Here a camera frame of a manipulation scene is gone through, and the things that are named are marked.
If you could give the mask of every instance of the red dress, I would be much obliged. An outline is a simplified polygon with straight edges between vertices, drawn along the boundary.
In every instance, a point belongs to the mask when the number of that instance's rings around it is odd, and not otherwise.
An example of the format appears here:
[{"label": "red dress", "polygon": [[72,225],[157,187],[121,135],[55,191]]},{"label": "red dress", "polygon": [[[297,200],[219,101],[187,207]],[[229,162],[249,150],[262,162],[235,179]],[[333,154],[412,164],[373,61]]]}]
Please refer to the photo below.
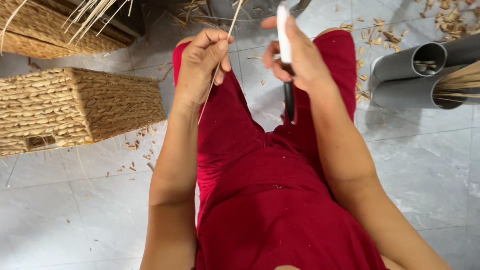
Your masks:
[{"label": "red dress", "polygon": [[[357,77],[350,33],[314,44],[350,118]],[[173,52],[175,85],[181,53]],[[306,92],[294,89],[298,123],[265,133],[233,72],[213,86],[198,131],[198,270],[386,269],[370,236],[329,194]]]}]

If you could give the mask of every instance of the woven basket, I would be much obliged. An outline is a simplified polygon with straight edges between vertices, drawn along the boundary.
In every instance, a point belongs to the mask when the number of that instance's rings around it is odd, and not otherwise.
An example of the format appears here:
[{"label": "woven basket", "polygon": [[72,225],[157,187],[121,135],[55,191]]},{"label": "woven basket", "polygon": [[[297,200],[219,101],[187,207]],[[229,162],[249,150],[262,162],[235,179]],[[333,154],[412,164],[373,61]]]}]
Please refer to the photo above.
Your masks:
[{"label": "woven basket", "polygon": [[[21,2],[21,0],[0,0],[0,27],[6,24],[7,19]],[[8,26],[6,33],[11,35],[5,36],[3,50],[25,56],[51,59],[78,53],[101,53],[128,46],[128,43],[125,42],[128,39],[123,38],[118,41],[103,33],[96,37],[97,31],[94,29],[90,29],[78,44],[74,41],[67,46],[71,37],[79,29],[79,24],[72,25],[64,34],[61,26],[66,20],[67,16],[39,3],[28,1]],[[47,45],[57,50],[44,49]]]},{"label": "woven basket", "polygon": [[90,144],[164,119],[156,79],[72,67],[0,78],[0,156]]}]

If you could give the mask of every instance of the gray cylinder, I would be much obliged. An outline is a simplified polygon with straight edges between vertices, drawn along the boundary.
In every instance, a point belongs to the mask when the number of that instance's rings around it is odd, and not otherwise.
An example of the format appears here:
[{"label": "gray cylinder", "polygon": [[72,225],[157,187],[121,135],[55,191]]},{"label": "gray cylinder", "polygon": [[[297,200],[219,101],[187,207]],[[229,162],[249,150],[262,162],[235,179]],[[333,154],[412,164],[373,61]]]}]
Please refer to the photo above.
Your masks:
[{"label": "gray cylinder", "polygon": [[[437,74],[445,65],[447,52],[437,43],[427,43],[410,49],[383,56],[376,64],[373,74],[381,81],[390,81]],[[414,68],[413,61],[435,61],[433,74],[421,74]]]},{"label": "gray cylinder", "polygon": [[[387,108],[422,108],[450,110],[462,102],[433,98],[433,89],[443,76],[382,82],[372,92],[372,102]],[[465,101],[465,98],[450,98]]]},{"label": "gray cylinder", "polygon": [[447,51],[446,67],[472,64],[480,60],[480,33],[442,45]]}]

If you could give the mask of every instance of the tile floor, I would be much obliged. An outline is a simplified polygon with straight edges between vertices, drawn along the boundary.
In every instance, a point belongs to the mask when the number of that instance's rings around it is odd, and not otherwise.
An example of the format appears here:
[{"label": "tile floor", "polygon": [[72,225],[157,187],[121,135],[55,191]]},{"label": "tile floor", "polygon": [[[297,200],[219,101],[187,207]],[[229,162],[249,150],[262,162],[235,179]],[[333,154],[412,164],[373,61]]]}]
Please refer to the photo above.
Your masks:
[{"label": "tile floor", "polygon": [[[229,3],[213,3],[216,16],[232,17]],[[253,9],[258,6],[261,11]],[[433,22],[438,4],[426,19],[418,14],[423,7],[424,3],[412,0],[312,0],[308,8],[294,14],[310,38],[326,28],[353,23],[357,50],[365,48],[366,64],[359,74],[369,74],[373,59],[393,52],[363,43],[361,32],[373,26],[373,17],[385,19],[387,27],[395,26],[397,36],[409,29],[400,43],[403,49],[441,38]],[[471,17],[473,7],[462,2],[465,17]],[[102,53],[33,61],[43,69],[75,66],[162,78],[165,69],[159,72],[158,67],[171,63],[175,44],[204,26],[180,29],[171,25],[170,16],[158,20],[162,13],[150,10],[148,35],[129,48],[106,57]],[[262,30],[259,21],[250,18],[274,12],[266,1],[251,0],[239,15],[236,42],[229,50],[253,118],[267,131],[280,124],[282,83],[262,61],[247,57],[261,55],[276,39],[275,30]],[[26,57],[6,53],[0,58],[0,77],[28,73],[26,63]],[[160,83],[167,115],[173,101],[172,75]],[[382,185],[412,225],[454,269],[480,269],[480,107],[383,110],[363,101],[355,124],[373,155]],[[138,151],[152,149],[157,155],[166,125],[154,125],[157,133],[142,138]],[[0,269],[139,269],[151,171],[147,160],[122,147],[134,140],[134,133],[105,140],[103,145],[0,158]],[[116,172],[132,161],[136,172]]]}]

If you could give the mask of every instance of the thigh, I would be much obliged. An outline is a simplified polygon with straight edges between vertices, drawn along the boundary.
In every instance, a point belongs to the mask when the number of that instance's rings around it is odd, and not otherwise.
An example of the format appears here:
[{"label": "thigh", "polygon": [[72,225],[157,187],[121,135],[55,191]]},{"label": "thigh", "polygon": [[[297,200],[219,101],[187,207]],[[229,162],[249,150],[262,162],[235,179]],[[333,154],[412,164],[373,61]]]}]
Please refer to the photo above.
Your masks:
[{"label": "thigh", "polygon": [[[179,44],[173,51],[174,79],[177,85],[181,54],[189,42]],[[198,126],[198,170],[201,206],[218,180],[245,153],[259,147],[263,128],[257,124],[248,110],[245,96],[232,71],[225,75],[223,83],[213,85]]]},{"label": "thigh", "polygon": [[[340,94],[353,120],[355,112],[355,82],[357,78],[355,45],[352,36],[344,30],[335,30],[318,36],[313,43],[320,51]],[[310,98],[307,93],[294,87],[294,100],[298,122],[291,125],[285,117],[283,125],[274,130],[274,134],[288,140],[320,174],[321,165],[318,156],[315,128],[313,126]]]}]

